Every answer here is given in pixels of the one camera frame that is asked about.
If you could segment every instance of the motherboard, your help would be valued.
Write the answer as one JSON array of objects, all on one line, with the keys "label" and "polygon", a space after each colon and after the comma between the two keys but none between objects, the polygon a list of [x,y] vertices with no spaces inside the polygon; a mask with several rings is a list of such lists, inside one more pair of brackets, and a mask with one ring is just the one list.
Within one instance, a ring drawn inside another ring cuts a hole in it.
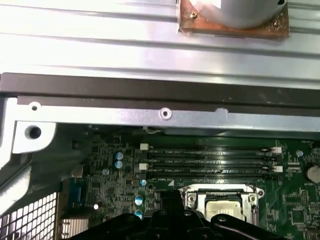
[{"label": "motherboard", "polygon": [[229,214],[292,240],[320,238],[320,147],[300,139],[97,134],[73,206],[143,218],[161,192],[186,209]]}]

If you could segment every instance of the copper plate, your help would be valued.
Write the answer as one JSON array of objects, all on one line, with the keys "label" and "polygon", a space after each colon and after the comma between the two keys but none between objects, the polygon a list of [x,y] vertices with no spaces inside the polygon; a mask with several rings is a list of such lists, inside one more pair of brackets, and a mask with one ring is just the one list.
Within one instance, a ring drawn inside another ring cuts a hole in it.
[{"label": "copper plate", "polygon": [[204,33],[243,38],[283,39],[289,37],[288,4],[270,21],[252,29],[236,29],[216,22],[208,22],[192,6],[189,0],[179,3],[179,31],[183,33]]}]

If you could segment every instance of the cylindrical fan housing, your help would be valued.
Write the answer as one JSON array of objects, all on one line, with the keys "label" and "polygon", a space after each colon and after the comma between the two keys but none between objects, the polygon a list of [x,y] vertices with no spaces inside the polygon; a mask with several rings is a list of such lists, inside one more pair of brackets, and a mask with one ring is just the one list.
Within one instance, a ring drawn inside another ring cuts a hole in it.
[{"label": "cylindrical fan housing", "polygon": [[270,20],[288,0],[190,0],[210,22],[226,27],[249,29]]}]

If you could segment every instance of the blue capacitor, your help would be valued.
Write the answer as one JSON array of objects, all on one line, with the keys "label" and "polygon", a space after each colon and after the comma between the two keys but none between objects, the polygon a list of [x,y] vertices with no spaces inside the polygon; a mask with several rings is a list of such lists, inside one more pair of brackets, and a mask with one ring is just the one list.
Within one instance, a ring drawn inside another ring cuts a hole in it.
[{"label": "blue capacitor", "polygon": [[115,154],[115,159],[117,160],[122,160],[124,158],[124,154],[120,151],[118,151],[116,154]]},{"label": "blue capacitor", "polygon": [[141,206],[144,203],[144,198],[142,196],[138,195],[134,198],[134,203],[137,206]]},{"label": "blue capacitor", "polygon": [[134,212],[134,215],[138,216],[140,219],[142,219],[144,217],[144,214],[142,213],[141,210],[136,210]]},{"label": "blue capacitor", "polygon": [[115,163],[114,163],[114,166],[115,166],[115,168],[117,168],[117,169],[122,168],[123,165],[124,165],[124,164],[123,164],[122,161],[115,161]]},{"label": "blue capacitor", "polygon": [[140,185],[141,185],[141,186],[147,185],[147,181],[144,180],[144,179],[140,180]]}]

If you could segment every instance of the green circuit board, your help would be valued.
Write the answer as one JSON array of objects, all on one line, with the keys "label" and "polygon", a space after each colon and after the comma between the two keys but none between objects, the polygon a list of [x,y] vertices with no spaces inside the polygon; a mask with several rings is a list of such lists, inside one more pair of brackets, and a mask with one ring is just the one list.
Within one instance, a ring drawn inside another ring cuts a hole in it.
[{"label": "green circuit board", "polygon": [[[281,152],[274,154],[274,147]],[[83,204],[100,203],[96,215],[105,220],[159,208],[158,193],[164,190],[191,184],[255,186],[265,192],[258,202],[259,227],[311,240],[308,231],[320,228],[320,185],[307,181],[303,171],[319,162],[320,148],[310,140],[95,135],[83,178],[76,181],[85,189]],[[142,204],[136,204],[137,196]]]}]

